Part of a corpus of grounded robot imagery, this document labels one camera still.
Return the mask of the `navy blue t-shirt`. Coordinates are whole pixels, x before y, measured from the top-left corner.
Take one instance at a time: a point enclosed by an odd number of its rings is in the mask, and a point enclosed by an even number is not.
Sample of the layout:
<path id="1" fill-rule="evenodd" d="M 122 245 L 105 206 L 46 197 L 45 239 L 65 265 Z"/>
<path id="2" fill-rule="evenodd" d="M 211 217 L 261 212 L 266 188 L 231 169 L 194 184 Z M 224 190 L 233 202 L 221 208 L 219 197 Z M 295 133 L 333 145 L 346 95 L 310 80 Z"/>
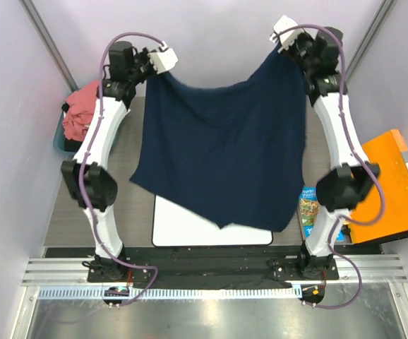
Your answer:
<path id="1" fill-rule="evenodd" d="M 299 67 L 272 51 L 246 80 L 193 88 L 148 80 L 131 181 L 215 223 L 281 232 L 304 187 L 306 94 Z"/>

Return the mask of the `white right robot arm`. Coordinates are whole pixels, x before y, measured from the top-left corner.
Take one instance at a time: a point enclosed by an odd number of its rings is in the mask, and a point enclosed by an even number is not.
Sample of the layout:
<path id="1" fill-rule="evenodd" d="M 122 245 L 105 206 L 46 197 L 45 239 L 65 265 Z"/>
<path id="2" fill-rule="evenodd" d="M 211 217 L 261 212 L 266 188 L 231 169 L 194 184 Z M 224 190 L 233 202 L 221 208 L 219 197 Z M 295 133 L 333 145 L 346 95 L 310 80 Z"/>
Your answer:
<path id="1" fill-rule="evenodd" d="M 342 33 L 316 26 L 293 25 L 278 37 L 283 52 L 305 76 L 306 94 L 318 115 L 330 151 L 330 171 L 316 184 L 320 205 L 311 234 L 295 260 L 275 260 L 275 279 L 320 280 L 337 278 L 334 244 L 350 212 L 373 187 L 379 187 L 380 167 L 364 153 L 349 112 Z"/>

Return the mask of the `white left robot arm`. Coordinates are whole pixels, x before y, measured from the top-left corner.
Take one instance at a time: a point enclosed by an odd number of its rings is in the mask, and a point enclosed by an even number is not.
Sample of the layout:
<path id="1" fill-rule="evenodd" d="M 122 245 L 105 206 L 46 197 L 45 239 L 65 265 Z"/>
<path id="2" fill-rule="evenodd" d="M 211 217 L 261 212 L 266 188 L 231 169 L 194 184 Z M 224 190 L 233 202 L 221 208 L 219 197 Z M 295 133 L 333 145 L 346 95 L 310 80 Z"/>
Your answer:
<path id="1" fill-rule="evenodd" d="M 85 140 L 73 159 L 61 164 L 68 192 L 87 217 L 95 240 L 94 257 L 83 262 L 92 283 L 120 282 L 129 273 L 114 217 L 118 186 L 107 168 L 120 124 L 136 95 L 136 86 L 154 71 L 148 50 L 138 51 L 127 41 L 115 42 L 109 48 L 109 64 L 103 70 Z"/>

